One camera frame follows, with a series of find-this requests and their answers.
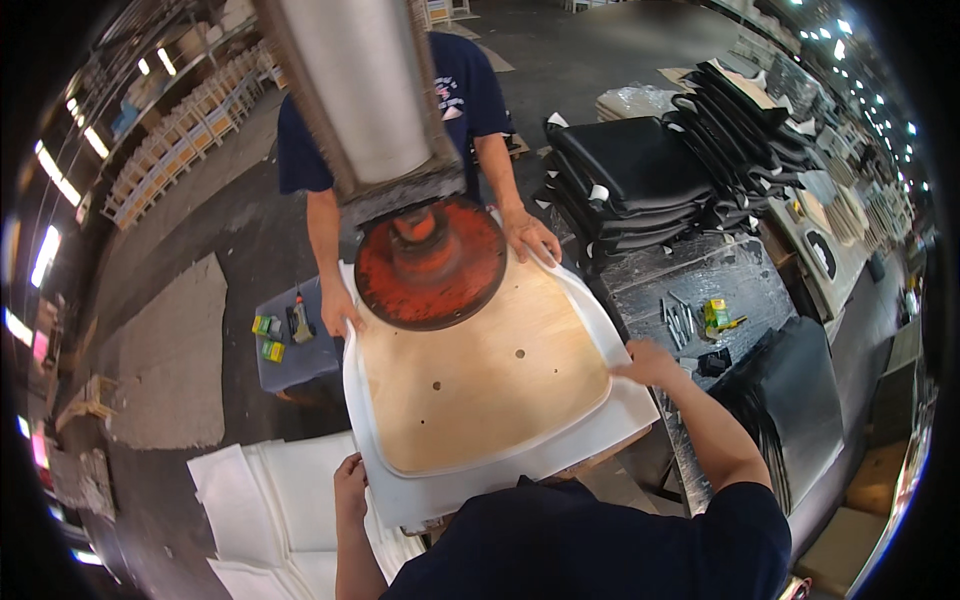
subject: workbench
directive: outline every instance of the workbench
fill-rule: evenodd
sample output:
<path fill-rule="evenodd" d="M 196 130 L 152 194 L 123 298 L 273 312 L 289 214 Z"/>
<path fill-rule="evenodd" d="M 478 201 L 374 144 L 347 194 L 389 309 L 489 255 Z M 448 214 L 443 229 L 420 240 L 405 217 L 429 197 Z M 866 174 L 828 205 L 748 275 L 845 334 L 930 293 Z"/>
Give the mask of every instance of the workbench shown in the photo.
<path fill-rule="evenodd" d="M 550 223 L 570 252 L 571 235 L 556 213 Z M 589 273 L 588 265 L 580 263 Z M 796 316 L 790 296 L 759 239 L 737 233 L 729 236 L 705 233 L 692 240 L 678 241 L 672 252 L 655 246 L 627 254 L 608 265 L 599 275 L 586 275 L 585 282 L 604 305 L 625 340 L 650 337 L 677 358 L 696 358 L 706 352 L 728 348 L 736 364 L 770 328 L 778 329 Z M 660 299 L 674 303 L 668 292 L 677 294 L 695 309 L 710 298 L 724 298 L 731 317 L 747 316 L 739 327 L 725 331 L 719 342 L 704 339 L 703 315 L 700 337 L 677 350 L 669 330 L 660 318 Z M 693 375 L 708 390 L 717 379 Z M 707 509 L 713 490 L 697 462 L 686 427 L 670 398 L 654 389 L 663 424 L 672 446 L 681 487 L 681 497 L 690 516 Z"/>

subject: human hand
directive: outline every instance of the human hand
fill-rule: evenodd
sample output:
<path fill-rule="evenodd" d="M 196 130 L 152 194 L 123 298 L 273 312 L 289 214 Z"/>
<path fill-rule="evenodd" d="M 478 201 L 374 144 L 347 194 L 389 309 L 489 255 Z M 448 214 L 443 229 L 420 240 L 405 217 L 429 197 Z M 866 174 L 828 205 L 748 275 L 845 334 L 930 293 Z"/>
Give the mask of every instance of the human hand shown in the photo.
<path fill-rule="evenodd" d="M 353 327 L 357 331 L 363 331 L 367 326 L 360 319 L 356 306 L 353 305 L 353 298 L 347 291 L 344 282 L 335 278 L 321 285 L 323 299 L 321 300 L 320 317 L 324 320 L 326 332 L 330 337 L 347 337 L 347 323 L 345 319 L 353 322 Z"/>
<path fill-rule="evenodd" d="M 670 352 L 650 338 L 630 340 L 627 342 L 627 351 L 633 363 L 612 368 L 612 374 L 633 379 L 640 385 L 663 388 L 677 372 L 684 372 Z"/>
<path fill-rule="evenodd" d="M 529 246 L 547 267 L 553 267 L 563 254 L 560 249 L 560 240 L 550 229 L 540 222 L 540 219 L 527 212 L 522 206 L 511 210 L 503 210 L 503 234 L 507 243 L 516 251 L 516 259 L 521 263 L 527 261 Z"/>
<path fill-rule="evenodd" d="M 333 503 L 337 514 L 337 526 L 363 524 L 367 514 L 367 470 L 363 458 L 354 452 L 333 472 Z"/>

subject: navy t-shirt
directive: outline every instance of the navy t-shirt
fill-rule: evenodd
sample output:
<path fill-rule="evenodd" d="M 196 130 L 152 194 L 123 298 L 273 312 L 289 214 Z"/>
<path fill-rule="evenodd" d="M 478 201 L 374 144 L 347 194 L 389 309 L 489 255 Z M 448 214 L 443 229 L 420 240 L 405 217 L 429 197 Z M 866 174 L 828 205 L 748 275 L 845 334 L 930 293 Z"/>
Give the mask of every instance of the navy t-shirt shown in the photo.
<path fill-rule="evenodd" d="M 509 132 L 503 94 L 490 62 L 472 41 L 437 32 L 430 32 L 428 39 L 446 133 L 463 159 L 468 198 L 479 203 L 479 181 L 469 142 L 473 137 Z M 290 95 L 283 99 L 277 118 L 276 158 L 281 194 L 302 189 L 322 192 L 333 186 L 333 176 Z"/>
<path fill-rule="evenodd" d="M 756 483 L 692 519 L 597 501 L 577 482 L 471 498 L 381 598 L 704 598 L 781 591 L 790 529 Z"/>

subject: wooden board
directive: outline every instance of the wooden board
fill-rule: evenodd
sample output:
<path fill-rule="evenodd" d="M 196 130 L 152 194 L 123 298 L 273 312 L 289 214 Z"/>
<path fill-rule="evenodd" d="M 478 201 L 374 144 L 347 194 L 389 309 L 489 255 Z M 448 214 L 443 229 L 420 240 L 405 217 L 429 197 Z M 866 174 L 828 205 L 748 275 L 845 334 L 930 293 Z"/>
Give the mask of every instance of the wooden board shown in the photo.
<path fill-rule="evenodd" d="M 361 302 L 359 336 L 384 461 L 460 468 L 530 443 L 606 398 L 607 365 L 556 280 L 508 251 L 489 304 L 439 331 L 406 331 Z"/>

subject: worker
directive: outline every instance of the worker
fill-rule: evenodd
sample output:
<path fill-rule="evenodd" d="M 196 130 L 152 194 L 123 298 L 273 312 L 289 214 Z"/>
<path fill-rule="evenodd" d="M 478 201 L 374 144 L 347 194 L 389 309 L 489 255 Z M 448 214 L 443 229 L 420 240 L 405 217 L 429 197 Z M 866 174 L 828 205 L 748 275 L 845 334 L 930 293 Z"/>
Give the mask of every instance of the worker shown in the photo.
<path fill-rule="evenodd" d="M 631 341 L 627 350 L 633 364 L 612 374 L 657 386 L 677 405 L 715 491 L 705 513 L 648 515 L 600 502 L 579 482 L 521 477 L 515 488 L 468 500 L 388 589 L 364 530 L 366 472 L 354 454 L 333 475 L 337 600 L 775 598 L 790 529 L 756 445 L 661 346 Z"/>
<path fill-rule="evenodd" d="M 526 261 L 526 244 L 545 264 L 553 266 L 555 260 L 561 259 L 560 241 L 526 211 L 516 190 L 514 168 L 501 135 L 508 131 L 510 122 L 490 62 L 476 44 L 463 37 L 431 32 L 428 39 L 436 72 L 437 102 L 447 135 L 464 163 L 467 198 L 483 205 L 469 151 L 472 140 L 503 218 L 507 243 L 520 262 Z M 283 99 L 277 118 L 276 157 L 280 193 L 306 190 L 306 226 L 323 293 L 321 317 L 331 336 L 344 336 L 344 319 L 350 319 L 357 328 L 363 324 L 337 266 L 340 210 L 333 177 L 289 95 Z"/>

